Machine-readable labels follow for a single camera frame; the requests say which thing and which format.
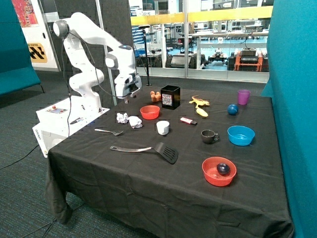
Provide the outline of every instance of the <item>crumpled paper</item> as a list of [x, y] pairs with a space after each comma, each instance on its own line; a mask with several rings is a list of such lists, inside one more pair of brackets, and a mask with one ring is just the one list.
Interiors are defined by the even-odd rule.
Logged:
[[128, 118], [129, 120], [129, 123], [130, 123], [130, 126], [134, 129], [134, 128], [141, 128], [143, 125], [142, 125], [142, 120], [139, 119], [138, 117], [136, 116], [130, 116]]
[[127, 113], [125, 113], [125, 114], [117, 113], [118, 123], [126, 124], [126, 123], [128, 123], [128, 120], [129, 120], [128, 118], [129, 118], [129, 116]]

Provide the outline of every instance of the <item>black spatula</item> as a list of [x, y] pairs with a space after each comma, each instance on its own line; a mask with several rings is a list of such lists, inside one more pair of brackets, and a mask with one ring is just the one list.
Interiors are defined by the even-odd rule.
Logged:
[[154, 147], [148, 147], [143, 149], [127, 149], [117, 146], [111, 146], [111, 150], [117, 150], [117, 151], [124, 151], [124, 152], [142, 152], [146, 150], [154, 149], [156, 152], [158, 152], [160, 155], [163, 156], [164, 159], [166, 159], [170, 164], [175, 164], [178, 158], [178, 151], [174, 148], [171, 148], [168, 145], [165, 145], [162, 142], [159, 142]]

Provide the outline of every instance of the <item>fork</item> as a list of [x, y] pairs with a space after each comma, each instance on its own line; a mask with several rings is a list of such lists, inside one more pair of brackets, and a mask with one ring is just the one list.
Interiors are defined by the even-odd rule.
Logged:
[[114, 135], [120, 135], [123, 131], [121, 132], [113, 132], [113, 131], [109, 131], [109, 130], [101, 130], [101, 129], [95, 129], [95, 131], [103, 131], [103, 132], [110, 132]]

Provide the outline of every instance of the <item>purple cup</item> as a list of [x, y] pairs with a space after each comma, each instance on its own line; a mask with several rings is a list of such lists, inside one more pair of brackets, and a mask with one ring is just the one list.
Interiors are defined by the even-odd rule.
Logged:
[[247, 105], [249, 97], [250, 97], [249, 90], [245, 90], [245, 89], [239, 90], [238, 91], [238, 104]]

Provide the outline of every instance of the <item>glass wall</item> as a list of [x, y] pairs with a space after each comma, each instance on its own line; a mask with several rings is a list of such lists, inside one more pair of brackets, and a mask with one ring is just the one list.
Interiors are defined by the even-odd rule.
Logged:
[[141, 75], [267, 82], [273, 0], [129, 2]]

